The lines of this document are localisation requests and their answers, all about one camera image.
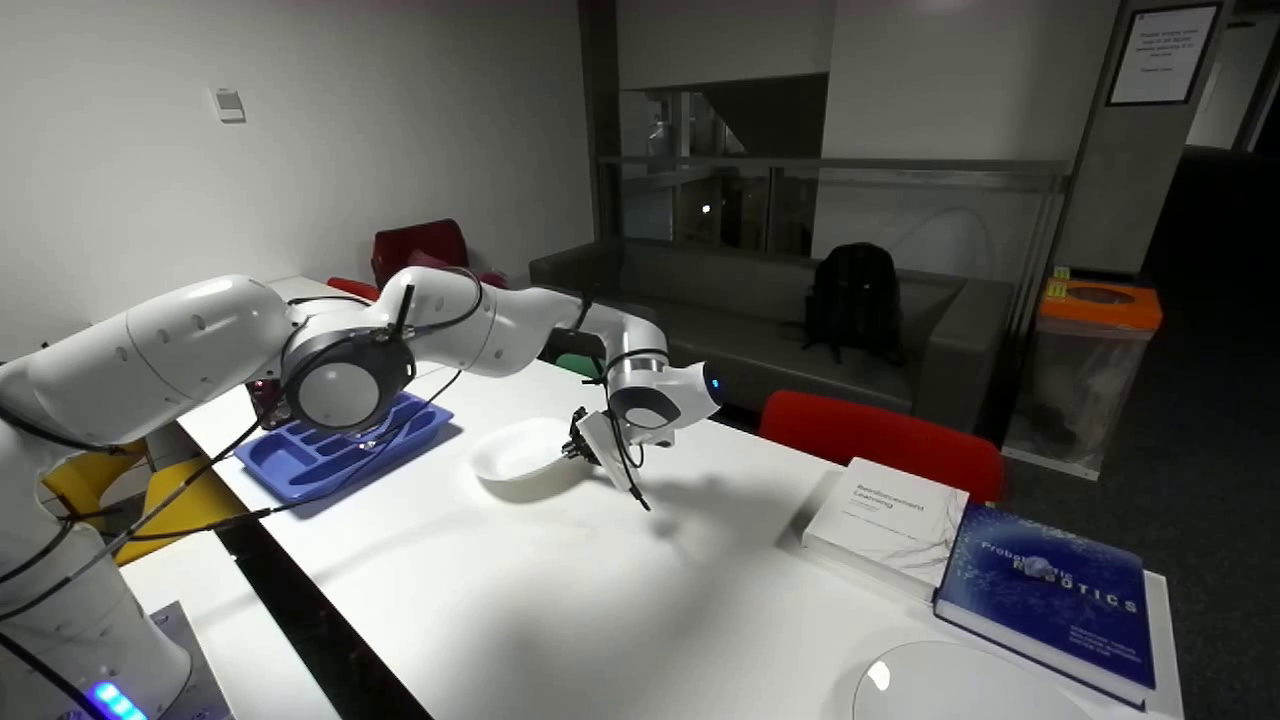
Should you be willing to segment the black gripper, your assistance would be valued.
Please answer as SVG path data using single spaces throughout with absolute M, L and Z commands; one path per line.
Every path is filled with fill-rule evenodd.
M 570 420 L 567 420 L 567 447 L 575 457 L 583 457 L 587 464 L 594 464 L 612 482 L 627 482 L 627 497 L 650 512 L 642 486 L 634 482 L 623 450 L 623 435 L 621 428 L 612 423 L 607 413 L 587 413 L 587 409 L 575 409 Z

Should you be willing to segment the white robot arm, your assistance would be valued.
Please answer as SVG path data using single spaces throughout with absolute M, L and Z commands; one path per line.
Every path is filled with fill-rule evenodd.
M 188 653 L 134 603 L 99 532 L 47 512 L 41 482 L 50 469 L 116 450 L 250 378 L 275 389 L 281 413 L 355 431 L 388 416 L 424 360 L 512 374 L 550 330 L 604 343 L 607 402 L 575 420 L 604 473 L 719 409 L 712 373 L 671 363 L 650 318 L 446 268 L 405 268 L 361 306 L 300 306 L 263 279 L 217 277 L 2 360 L 0 715 L 152 720 L 190 673 Z

